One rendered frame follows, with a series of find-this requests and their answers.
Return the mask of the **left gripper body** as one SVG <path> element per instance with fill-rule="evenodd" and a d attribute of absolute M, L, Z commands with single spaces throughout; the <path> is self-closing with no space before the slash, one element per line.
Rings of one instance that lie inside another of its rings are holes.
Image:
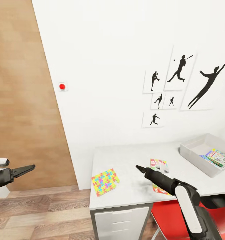
<path fill-rule="evenodd" d="M 8 183 L 14 182 L 14 180 L 11 180 L 10 171 L 10 168 L 6 168 L 0 171 L 0 187 L 3 187 Z"/>

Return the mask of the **jigsaw puzzle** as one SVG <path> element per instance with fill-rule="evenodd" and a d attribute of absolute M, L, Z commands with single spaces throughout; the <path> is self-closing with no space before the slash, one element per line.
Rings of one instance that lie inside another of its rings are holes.
<path fill-rule="evenodd" d="M 120 180 L 113 168 L 96 176 L 93 176 L 91 180 L 93 182 L 97 197 L 116 188 L 117 185 L 115 185 L 115 181 L 117 181 L 117 183 L 120 183 Z"/>

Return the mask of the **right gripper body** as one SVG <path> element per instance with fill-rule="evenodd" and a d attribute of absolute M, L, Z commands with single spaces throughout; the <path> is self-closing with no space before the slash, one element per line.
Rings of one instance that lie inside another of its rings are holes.
<path fill-rule="evenodd" d="M 162 183 L 163 178 L 166 176 L 164 174 L 162 174 L 161 172 L 154 171 L 153 169 L 148 167 L 144 177 L 147 178 L 148 180 L 151 180 L 154 184 L 156 184 L 158 187 L 163 189 L 161 187 L 161 183 Z"/>

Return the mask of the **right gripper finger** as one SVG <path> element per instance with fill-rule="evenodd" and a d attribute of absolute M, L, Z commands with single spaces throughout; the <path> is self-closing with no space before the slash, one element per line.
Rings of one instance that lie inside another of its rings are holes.
<path fill-rule="evenodd" d="M 136 165 L 136 168 L 138 168 L 143 174 L 146 173 L 147 168 L 144 168 L 142 166 Z"/>

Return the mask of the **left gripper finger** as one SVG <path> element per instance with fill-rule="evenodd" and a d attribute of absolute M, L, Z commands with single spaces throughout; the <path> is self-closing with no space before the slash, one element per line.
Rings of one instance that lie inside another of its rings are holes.
<path fill-rule="evenodd" d="M 14 179 L 14 176 L 17 176 L 25 171 L 28 171 L 32 168 L 34 168 L 35 165 L 30 165 L 30 166 L 26 166 L 26 167 L 21 167 L 21 168 L 16 168 L 10 171 L 10 175 L 11 175 L 11 180 Z"/>
<path fill-rule="evenodd" d="M 25 172 L 23 172 L 23 173 L 21 173 L 21 174 L 19 174 L 19 175 L 17 175 L 17 176 L 14 176 L 15 178 L 18 178 L 18 177 L 20 177 L 21 175 L 24 175 L 24 174 L 26 174 L 26 173 L 28 173 L 28 172 L 30 172 L 30 171 L 32 171 L 32 170 L 34 170 L 34 168 L 32 168 L 32 169 L 30 169 L 30 170 L 28 170 L 28 171 L 25 171 Z"/>

